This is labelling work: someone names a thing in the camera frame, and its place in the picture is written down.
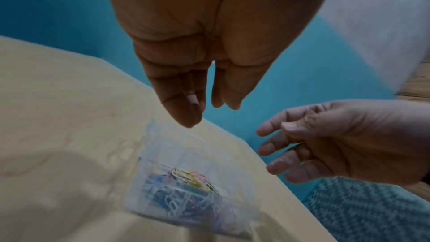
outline teal wall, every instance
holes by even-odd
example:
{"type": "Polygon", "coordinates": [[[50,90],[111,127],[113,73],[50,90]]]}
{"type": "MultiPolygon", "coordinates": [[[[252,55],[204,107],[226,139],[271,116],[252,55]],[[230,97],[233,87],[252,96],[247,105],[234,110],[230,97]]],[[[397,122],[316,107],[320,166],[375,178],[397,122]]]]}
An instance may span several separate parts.
{"type": "MultiPolygon", "coordinates": [[[[149,84],[130,39],[115,21],[109,0],[0,0],[0,3],[0,35],[100,57],[149,84]]],[[[211,67],[209,78],[213,75],[211,67]]],[[[255,129],[284,108],[333,99],[392,96],[350,46],[316,17],[273,64],[239,111],[208,106],[204,117],[256,150],[263,139],[256,136],[255,129]]],[[[303,200],[317,182],[284,183],[303,200]]]]}

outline plastic container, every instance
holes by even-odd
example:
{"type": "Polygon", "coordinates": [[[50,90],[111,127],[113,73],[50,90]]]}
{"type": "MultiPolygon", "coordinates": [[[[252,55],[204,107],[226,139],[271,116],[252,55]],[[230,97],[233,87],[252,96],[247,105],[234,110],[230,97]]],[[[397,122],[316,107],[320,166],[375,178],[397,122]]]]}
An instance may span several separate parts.
{"type": "Polygon", "coordinates": [[[155,121],[145,134],[125,206],[134,213],[182,226],[248,237],[258,217],[255,185],[229,154],[182,128],[155,121]]]}

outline light wood surface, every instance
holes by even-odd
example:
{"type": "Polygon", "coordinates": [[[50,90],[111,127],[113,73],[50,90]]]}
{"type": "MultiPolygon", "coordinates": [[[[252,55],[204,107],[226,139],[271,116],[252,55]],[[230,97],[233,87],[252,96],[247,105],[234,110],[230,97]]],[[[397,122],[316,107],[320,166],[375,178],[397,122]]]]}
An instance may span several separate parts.
{"type": "MultiPolygon", "coordinates": [[[[417,71],[405,83],[396,98],[430,103],[430,53],[427,54],[417,71]]],[[[430,201],[430,185],[426,183],[419,182],[403,188],[430,201]]]]}
{"type": "MultiPolygon", "coordinates": [[[[174,123],[151,88],[101,59],[0,37],[0,115],[1,242],[190,241],[123,211],[145,126],[174,123]]],[[[254,241],[334,241],[244,141],[205,120],[190,132],[250,173],[254,241]]]]}

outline patterned rug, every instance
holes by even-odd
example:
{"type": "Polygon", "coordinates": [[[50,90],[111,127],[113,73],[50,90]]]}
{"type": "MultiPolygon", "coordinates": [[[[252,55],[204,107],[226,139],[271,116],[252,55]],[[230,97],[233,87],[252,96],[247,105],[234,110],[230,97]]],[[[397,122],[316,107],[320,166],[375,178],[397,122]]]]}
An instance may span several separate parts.
{"type": "Polygon", "coordinates": [[[430,203],[398,186],[323,179],[304,205],[339,242],[430,242],[430,203]]]}

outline pile of paper clips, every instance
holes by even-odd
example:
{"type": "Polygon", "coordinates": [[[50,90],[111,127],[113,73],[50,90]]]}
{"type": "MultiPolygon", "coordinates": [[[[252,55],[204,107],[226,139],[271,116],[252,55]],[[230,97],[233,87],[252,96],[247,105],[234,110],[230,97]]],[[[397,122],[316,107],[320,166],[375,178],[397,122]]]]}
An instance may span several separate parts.
{"type": "Polygon", "coordinates": [[[236,228],[232,209],[222,201],[208,178],[197,171],[188,172],[164,164],[167,174],[150,174],[143,193],[151,204],[162,208],[179,224],[210,224],[214,230],[231,233],[236,228]]]}

